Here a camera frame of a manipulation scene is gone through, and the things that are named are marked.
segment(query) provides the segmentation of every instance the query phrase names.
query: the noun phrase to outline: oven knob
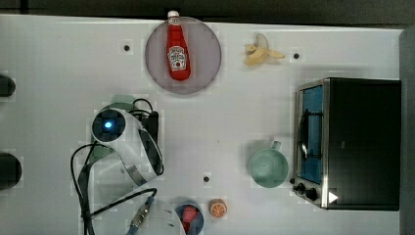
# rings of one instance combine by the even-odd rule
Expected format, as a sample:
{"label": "oven knob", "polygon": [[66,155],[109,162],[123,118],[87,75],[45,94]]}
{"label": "oven knob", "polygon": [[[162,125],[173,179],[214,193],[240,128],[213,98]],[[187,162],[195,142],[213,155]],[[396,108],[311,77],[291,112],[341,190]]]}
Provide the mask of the oven knob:
{"label": "oven knob", "polygon": [[304,194],[305,186],[302,183],[299,183],[299,185],[294,186],[293,189],[297,192],[299,192],[300,195]]}
{"label": "oven knob", "polygon": [[315,188],[305,190],[305,197],[307,197],[311,201],[315,201],[317,199],[317,191],[315,190]]}

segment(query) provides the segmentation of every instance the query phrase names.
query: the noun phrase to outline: ketchup bottle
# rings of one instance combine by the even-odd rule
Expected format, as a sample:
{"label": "ketchup bottle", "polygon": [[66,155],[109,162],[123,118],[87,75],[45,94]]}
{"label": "ketchup bottle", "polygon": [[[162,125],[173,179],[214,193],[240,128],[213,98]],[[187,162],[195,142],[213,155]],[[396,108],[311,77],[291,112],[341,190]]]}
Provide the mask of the ketchup bottle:
{"label": "ketchup bottle", "polygon": [[186,80],[191,73],[190,58],[183,36],[183,29],[180,25],[179,13],[170,11],[167,16],[168,33],[166,54],[168,72],[171,78],[175,80]]}

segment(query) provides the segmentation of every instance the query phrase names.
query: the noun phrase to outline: blue light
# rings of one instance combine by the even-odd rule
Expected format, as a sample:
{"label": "blue light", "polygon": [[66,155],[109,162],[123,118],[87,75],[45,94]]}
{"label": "blue light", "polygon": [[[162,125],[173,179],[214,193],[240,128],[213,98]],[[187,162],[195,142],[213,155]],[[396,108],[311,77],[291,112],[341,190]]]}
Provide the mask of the blue light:
{"label": "blue light", "polygon": [[113,124],[110,121],[105,122],[104,126],[106,128],[111,128],[111,126],[113,126]]}

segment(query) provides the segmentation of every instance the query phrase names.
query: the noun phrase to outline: mug handle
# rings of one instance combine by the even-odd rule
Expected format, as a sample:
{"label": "mug handle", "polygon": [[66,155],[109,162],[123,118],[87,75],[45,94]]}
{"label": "mug handle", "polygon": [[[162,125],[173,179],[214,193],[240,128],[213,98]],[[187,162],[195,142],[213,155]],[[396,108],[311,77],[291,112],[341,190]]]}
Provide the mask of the mug handle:
{"label": "mug handle", "polygon": [[274,142],[272,142],[271,149],[280,151],[280,148],[281,148],[281,142],[274,140]]}

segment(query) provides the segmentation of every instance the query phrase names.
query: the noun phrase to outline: toaster oven door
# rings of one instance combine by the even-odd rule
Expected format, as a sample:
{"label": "toaster oven door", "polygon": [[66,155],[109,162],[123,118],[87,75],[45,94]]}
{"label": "toaster oven door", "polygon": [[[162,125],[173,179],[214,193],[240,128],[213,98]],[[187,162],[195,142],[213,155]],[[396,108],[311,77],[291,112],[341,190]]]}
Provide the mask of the toaster oven door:
{"label": "toaster oven door", "polygon": [[320,185],[322,181],[323,86],[300,92],[297,176]]}

